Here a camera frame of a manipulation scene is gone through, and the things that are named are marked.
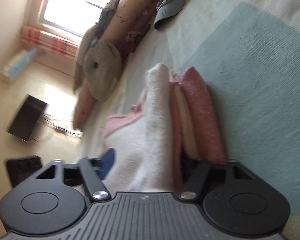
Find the pink and white knit sweater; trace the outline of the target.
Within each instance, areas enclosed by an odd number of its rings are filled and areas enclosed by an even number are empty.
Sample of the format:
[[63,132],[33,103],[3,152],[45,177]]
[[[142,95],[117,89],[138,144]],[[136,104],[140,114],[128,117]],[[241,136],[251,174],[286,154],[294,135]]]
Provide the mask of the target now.
[[109,116],[104,146],[116,152],[105,179],[108,190],[178,192],[183,184],[181,153],[190,159],[226,163],[207,86],[194,67],[172,74],[159,63],[128,114]]

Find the grey pillow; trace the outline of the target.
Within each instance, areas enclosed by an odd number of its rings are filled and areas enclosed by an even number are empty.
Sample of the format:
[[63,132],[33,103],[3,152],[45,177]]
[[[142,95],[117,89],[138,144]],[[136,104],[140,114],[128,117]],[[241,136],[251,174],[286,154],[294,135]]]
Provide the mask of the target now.
[[84,79],[84,69],[83,69],[83,62],[84,57],[90,47],[90,44],[95,36],[95,31],[97,30],[98,25],[93,25],[90,27],[82,37],[81,44],[79,46],[78,52],[76,54],[76,58],[74,61],[74,84],[73,84],[73,92],[75,93],[78,90]]

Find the air conditioner with blue cover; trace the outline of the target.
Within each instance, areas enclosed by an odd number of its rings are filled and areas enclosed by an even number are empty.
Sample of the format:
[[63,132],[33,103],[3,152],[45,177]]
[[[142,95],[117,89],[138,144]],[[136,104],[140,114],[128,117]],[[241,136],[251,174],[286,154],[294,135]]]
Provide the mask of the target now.
[[13,83],[19,74],[34,61],[35,58],[44,54],[45,51],[37,47],[33,47],[30,50],[22,49],[3,66],[0,73],[1,81],[7,84]]

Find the grey cat face cushion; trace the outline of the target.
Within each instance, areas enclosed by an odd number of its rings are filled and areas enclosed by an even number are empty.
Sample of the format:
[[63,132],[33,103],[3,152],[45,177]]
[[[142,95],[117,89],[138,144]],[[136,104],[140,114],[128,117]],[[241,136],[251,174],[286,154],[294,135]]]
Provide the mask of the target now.
[[121,77],[122,57],[113,44],[97,40],[88,49],[83,68],[92,96],[98,101],[104,101]]

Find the red stick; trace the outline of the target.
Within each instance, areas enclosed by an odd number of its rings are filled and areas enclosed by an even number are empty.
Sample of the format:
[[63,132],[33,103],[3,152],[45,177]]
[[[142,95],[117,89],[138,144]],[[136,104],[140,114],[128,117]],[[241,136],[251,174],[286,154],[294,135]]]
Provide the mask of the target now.
[[136,47],[138,45],[135,42],[127,42],[124,43],[121,46],[121,57],[122,60],[125,61],[127,59],[127,57],[131,54],[134,53],[134,51],[136,50]]

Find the left striped curtain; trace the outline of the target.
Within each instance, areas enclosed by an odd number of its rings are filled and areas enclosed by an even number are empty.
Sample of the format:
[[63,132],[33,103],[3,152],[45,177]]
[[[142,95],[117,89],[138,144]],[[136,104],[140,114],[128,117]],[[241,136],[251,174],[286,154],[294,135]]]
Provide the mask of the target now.
[[26,44],[34,45],[69,58],[75,58],[79,49],[79,44],[73,41],[31,26],[22,27],[21,40]]

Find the black hair clip with flower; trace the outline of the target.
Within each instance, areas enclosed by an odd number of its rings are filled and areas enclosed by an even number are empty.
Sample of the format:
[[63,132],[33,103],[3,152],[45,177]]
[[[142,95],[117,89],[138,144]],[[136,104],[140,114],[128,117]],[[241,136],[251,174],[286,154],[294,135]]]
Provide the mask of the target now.
[[135,44],[138,46],[143,38],[148,33],[149,29],[151,27],[151,24],[147,24],[142,31],[129,31],[126,36],[126,41]]

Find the grey folded cloth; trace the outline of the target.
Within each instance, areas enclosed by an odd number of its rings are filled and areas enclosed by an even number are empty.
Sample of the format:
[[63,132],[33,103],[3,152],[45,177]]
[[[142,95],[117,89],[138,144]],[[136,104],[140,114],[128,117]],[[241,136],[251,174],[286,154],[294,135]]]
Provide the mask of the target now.
[[100,39],[103,35],[104,31],[108,27],[111,22],[115,12],[117,10],[117,6],[119,5],[120,0],[111,0],[109,1],[104,9],[101,11],[98,21],[95,23],[95,37]]

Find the window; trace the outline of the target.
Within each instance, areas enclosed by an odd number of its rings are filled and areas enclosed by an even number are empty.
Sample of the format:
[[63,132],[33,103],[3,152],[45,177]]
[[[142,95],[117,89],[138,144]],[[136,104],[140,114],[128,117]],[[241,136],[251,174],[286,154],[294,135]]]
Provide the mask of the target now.
[[44,0],[39,22],[76,36],[98,22],[110,0]]

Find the floral cream rolled quilt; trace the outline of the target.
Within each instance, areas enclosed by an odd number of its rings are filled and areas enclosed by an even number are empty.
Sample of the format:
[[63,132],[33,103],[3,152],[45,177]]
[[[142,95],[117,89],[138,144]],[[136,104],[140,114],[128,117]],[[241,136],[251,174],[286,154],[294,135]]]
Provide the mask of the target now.
[[[90,47],[97,40],[106,40],[113,44],[121,54],[121,46],[127,43],[126,36],[129,31],[142,31],[156,12],[160,0],[120,0],[115,15],[100,39],[94,37]],[[82,129],[85,125],[94,104],[98,101],[91,94],[84,75],[81,87],[76,90],[78,102],[75,107],[72,127]]]

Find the black wall television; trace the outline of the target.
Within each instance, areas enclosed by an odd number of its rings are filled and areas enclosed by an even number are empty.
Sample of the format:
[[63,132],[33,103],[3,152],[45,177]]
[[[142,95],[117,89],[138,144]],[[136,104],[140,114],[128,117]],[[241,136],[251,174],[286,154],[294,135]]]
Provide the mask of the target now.
[[31,142],[46,108],[47,103],[28,94],[11,121],[7,132],[24,142]]

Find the white power strip on wall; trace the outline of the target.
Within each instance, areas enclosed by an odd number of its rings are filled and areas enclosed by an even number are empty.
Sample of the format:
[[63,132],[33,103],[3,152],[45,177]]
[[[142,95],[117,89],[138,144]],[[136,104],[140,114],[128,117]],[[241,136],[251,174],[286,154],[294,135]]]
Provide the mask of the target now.
[[62,133],[62,134],[69,133],[69,131],[65,127],[62,127],[62,126],[54,126],[53,128],[58,133]]

